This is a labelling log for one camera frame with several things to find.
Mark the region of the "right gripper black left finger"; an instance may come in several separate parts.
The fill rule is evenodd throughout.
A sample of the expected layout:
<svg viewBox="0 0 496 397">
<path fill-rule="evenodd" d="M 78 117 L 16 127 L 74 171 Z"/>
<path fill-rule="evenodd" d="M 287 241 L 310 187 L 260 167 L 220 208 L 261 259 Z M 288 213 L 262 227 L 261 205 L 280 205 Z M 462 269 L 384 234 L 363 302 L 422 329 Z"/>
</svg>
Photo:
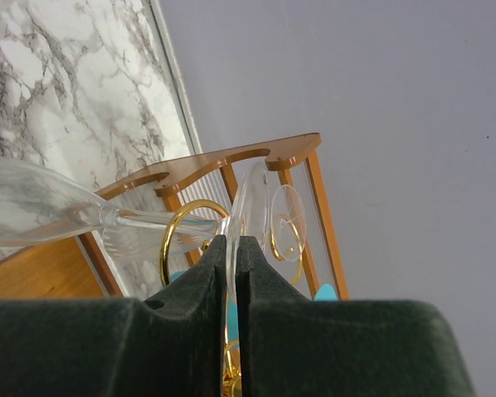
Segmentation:
<svg viewBox="0 0 496 397">
<path fill-rule="evenodd" d="M 0 300 L 0 396 L 219 396 L 226 245 L 147 300 Z"/>
</svg>

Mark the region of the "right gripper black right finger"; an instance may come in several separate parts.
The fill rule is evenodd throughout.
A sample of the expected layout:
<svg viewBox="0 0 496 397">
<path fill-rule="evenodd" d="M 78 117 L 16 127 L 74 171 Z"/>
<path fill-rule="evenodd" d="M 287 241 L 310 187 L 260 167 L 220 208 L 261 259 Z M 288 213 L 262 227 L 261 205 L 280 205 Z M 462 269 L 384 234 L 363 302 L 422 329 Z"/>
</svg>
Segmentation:
<svg viewBox="0 0 496 397">
<path fill-rule="evenodd" d="M 450 324 L 413 300 L 312 301 L 253 237 L 237 252 L 246 396 L 472 396 Z"/>
</svg>

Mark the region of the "clear ribbed wine glass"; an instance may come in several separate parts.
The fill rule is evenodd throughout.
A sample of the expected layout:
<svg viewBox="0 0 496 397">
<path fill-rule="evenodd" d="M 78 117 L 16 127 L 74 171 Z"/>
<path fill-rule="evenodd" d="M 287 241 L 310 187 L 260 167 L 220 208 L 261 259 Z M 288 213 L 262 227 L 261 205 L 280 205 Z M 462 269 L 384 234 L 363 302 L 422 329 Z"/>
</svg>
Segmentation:
<svg viewBox="0 0 496 397">
<path fill-rule="evenodd" d="M 160 253 L 161 243 L 168 233 L 173 214 L 162 214 L 161 220 L 147 217 L 103 230 L 103 246 L 113 260 L 151 261 Z M 255 196 L 255 186 L 249 184 L 237 209 L 223 219 L 204 219 L 191 214 L 173 230 L 169 252 L 180 254 L 200 247 L 205 241 L 223 234 L 229 242 L 241 236 L 253 236 L 262 249 L 270 249 L 279 261 L 296 261 L 303 253 L 307 240 L 307 225 L 303 203 L 297 190 L 285 184 L 278 187 L 265 205 Z"/>
</svg>

